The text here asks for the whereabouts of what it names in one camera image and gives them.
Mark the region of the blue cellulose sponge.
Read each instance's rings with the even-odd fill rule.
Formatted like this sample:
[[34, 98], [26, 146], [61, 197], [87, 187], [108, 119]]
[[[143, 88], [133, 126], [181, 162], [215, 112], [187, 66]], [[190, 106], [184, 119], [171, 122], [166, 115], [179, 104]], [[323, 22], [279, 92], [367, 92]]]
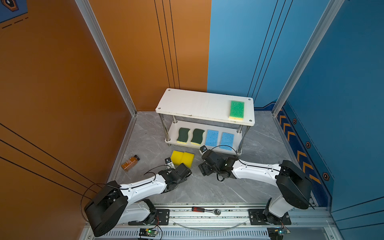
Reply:
[[218, 145], [219, 132], [216, 130], [207, 130], [205, 145], [207, 147], [216, 147]]
[[219, 148], [227, 151], [232, 151], [233, 143], [234, 143], [234, 135], [231, 133], [223, 133]]

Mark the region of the green yellow wavy sponge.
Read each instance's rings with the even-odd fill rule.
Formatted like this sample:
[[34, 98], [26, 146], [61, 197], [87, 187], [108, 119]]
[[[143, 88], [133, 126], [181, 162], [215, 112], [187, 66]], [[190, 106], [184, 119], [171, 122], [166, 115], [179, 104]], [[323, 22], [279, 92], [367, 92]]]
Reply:
[[203, 142], [203, 135], [204, 135], [204, 130], [202, 129], [194, 129], [193, 131], [193, 137], [191, 139], [191, 144], [200, 146]]
[[190, 130], [189, 128], [179, 128], [177, 143], [187, 144]]

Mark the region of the light green sponge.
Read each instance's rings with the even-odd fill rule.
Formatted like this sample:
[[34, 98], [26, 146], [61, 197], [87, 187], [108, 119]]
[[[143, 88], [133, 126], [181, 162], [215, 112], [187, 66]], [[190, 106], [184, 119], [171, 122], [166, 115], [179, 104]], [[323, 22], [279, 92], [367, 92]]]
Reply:
[[231, 101], [229, 119], [242, 121], [244, 119], [245, 103]]

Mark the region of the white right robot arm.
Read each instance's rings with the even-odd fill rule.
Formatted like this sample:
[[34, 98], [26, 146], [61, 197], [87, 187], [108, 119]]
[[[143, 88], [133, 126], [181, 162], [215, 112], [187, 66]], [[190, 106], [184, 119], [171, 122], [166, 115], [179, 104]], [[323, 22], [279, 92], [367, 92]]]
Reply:
[[283, 223], [284, 215], [293, 208], [306, 210], [311, 206], [313, 189], [311, 179], [293, 162], [264, 165], [245, 162], [238, 157], [224, 159], [206, 146], [200, 147], [203, 163], [199, 169], [203, 176], [216, 174], [217, 180], [249, 179], [270, 184], [279, 189], [276, 198], [270, 198], [262, 212], [269, 225]]

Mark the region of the white two-tier shelf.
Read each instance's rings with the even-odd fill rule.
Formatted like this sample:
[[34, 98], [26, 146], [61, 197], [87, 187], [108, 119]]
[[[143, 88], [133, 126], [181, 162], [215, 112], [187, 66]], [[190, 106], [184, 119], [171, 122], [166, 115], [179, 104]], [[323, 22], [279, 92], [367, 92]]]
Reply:
[[[231, 101], [245, 103], [242, 121], [229, 119]], [[168, 145], [178, 145], [198, 149], [205, 145], [207, 130], [219, 132], [218, 145], [208, 147], [216, 152], [241, 155], [245, 136], [255, 124], [254, 100], [247, 97], [220, 95], [179, 89], [166, 89], [156, 113], [159, 114]], [[177, 143], [179, 128], [189, 128], [187, 144]], [[204, 130], [200, 146], [191, 144], [194, 129]], [[233, 150], [220, 149], [223, 133], [234, 135]]]

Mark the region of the yellow foam sponge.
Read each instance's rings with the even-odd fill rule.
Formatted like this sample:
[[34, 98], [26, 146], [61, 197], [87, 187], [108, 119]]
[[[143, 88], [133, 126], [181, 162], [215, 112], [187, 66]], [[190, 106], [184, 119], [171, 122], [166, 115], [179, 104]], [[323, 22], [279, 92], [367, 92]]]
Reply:
[[171, 155], [171, 161], [174, 165], [180, 165], [182, 163], [184, 152], [173, 151]]
[[184, 152], [181, 157], [180, 163], [186, 165], [188, 168], [191, 168], [194, 158], [195, 158], [194, 154]]

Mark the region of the amber small bottle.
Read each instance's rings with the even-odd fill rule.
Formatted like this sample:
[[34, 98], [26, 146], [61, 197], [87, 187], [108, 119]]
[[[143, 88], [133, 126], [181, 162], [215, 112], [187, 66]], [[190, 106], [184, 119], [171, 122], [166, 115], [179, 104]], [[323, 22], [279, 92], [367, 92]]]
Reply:
[[140, 158], [137, 155], [134, 155], [133, 157], [129, 158], [127, 161], [125, 161], [122, 165], [121, 168], [128, 172], [131, 170], [138, 162], [140, 161]]

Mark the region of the left green circuit board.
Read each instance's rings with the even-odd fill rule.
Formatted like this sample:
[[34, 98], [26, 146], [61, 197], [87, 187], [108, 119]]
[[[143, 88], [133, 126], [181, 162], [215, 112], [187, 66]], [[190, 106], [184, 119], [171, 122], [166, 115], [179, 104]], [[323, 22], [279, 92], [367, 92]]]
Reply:
[[139, 239], [154, 239], [158, 236], [159, 230], [158, 229], [143, 229], [140, 228], [139, 230]]

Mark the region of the right circuit board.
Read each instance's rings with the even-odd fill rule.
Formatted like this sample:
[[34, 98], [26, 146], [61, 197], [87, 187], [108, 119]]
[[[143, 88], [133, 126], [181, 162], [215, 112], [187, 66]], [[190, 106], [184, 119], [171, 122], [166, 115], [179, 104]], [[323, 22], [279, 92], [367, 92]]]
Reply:
[[287, 228], [267, 228], [267, 230], [271, 240], [283, 240], [285, 235], [291, 233]]

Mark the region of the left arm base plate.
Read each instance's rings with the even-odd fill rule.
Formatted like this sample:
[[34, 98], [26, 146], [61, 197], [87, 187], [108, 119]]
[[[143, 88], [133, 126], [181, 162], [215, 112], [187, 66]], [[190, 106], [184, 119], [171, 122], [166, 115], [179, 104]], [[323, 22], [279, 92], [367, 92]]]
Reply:
[[128, 225], [129, 226], [155, 226], [155, 225], [159, 225], [159, 226], [167, 226], [169, 224], [169, 220], [170, 220], [170, 210], [169, 209], [160, 209], [160, 210], [156, 210], [156, 213], [150, 213], [150, 215], [144, 219], [143, 221], [141, 222], [138, 222], [138, 221], [132, 221], [132, 222], [129, 222]]

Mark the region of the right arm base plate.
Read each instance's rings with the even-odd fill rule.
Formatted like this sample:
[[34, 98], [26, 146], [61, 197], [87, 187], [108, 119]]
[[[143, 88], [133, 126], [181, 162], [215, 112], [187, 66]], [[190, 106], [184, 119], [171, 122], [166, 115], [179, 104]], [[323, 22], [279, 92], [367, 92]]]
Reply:
[[291, 218], [288, 213], [285, 213], [283, 217], [279, 218], [273, 214], [264, 214], [262, 209], [249, 209], [249, 219], [251, 225], [285, 225], [289, 226], [292, 224]]

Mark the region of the aluminium front rail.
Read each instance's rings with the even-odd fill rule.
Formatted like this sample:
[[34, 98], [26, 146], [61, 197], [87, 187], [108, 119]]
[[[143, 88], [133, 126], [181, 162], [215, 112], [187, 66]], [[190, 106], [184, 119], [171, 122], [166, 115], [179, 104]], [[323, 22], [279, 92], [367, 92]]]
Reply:
[[[205, 209], [219, 209], [221, 214], [193, 212], [194, 205], [157, 205], [156, 209], [169, 209], [167, 226], [114, 227], [100, 240], [270, 240], [267, 228], [287, 228], [291, 231], [283, 240], [341, 240], [336, 223], [326, 208], [292, 209], [288, 211], [292, 224], [251, 225], [248, 210], [262, 209], [262, 205], [222, 204], [206, 205]], [[139, 230], [158, 229], [154, 239], [139, 239]]]

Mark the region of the aluminium left corner post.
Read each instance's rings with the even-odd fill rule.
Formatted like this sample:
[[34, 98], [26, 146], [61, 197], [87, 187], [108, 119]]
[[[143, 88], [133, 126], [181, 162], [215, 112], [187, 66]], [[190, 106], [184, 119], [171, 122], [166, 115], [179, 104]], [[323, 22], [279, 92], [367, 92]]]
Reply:
[[99, 22], [96, 18], [96, 15], [92, 9], [92, 6], [89, 1], [86, 0], [75, 0], [78, 9], [81, 12], [83, 19], [86, 22], [88, 29], [91, 32], [91, 35], [104, 59], [106, 66], [108, 67], [111, 76], [113, 77], [115, 84], [130, 112], [133, 117], [137, 116], [137, 109], [134, 105], [132, 97], [128, 91], [126, 83], [121, 75], [119, 67], [114, 59], [114, 56], [110, 50], [110, 47], [107, 43], [107, 40], [103, 34], [103, 31], [99, 25]]

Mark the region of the aluminium corner post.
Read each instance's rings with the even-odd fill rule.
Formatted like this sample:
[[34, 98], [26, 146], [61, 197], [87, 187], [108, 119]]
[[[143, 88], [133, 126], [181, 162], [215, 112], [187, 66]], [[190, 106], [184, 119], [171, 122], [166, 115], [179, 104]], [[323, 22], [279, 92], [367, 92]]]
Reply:
[[341, 6], [343, 5], [344, 0], [332, 0], [329, 1], [327, 7], [325, 8], [320, 20], [318, 21], [311, 37], [309, 38], [298, 62], [296, 63], [290, 77], [288, 78], [279, 98], [276, 101], [276, 104], [272, 110], [272, 115], [277, 117], [280, 110], [283, 108], [284, 103], [288, 99], [295, 85], [297, 84], [300, 76], [304, 72], [306, 66], [310, 62], [313, 54], [321, 43], [323, 37], [328, 31], [330, 25], [338, 14]]
[[106, 66], [108, 67], [111, 76], [113, 77], [115, 84], [130, 112], [133, 117], [137, 116], [137, 109], [134, 105], [132, 97], [128, 91], [126, 83], [121, 75], [119, 67], [114, 59], [114, 56], [110, 50], [110, 47], [107, 43], [107, 40], [103, 34], [103, 31], [99, 25], [99, 22], [96, 18], [96, 15], [92, 9], [92, 6], [89, 1], [86, 0], [75, 0], [78, 9], [81, 12], [83, 19], [86, 22], [88, 29], [91, 32], [91, 35], [104, 59]]

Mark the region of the aluminium right corner post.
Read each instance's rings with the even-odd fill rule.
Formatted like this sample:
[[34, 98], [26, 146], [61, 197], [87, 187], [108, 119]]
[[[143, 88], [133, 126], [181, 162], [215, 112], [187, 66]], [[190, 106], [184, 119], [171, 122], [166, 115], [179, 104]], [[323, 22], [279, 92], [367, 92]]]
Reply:
[[318, 21], [311, 37], [309, 38], [298, 62], [296, 63], [290, 77], [288, 78], [279, 98], [276, 101], [276, 104], [272, 110], [272, 115], [277, 117], [280, 110], [283, 108], [284, 103], [288, 99], [295, 85], [297, 84], [300, 76], [304, 72], [306, 66], [310, 62], [313, 54], [321, 43], [323, 37], [328, 31], [330, 25], [338, 14], [341, 6], [343, 5], [344, 0], [332, 0], [329, 1], [327, 7], [325, 8], [320, 20]]

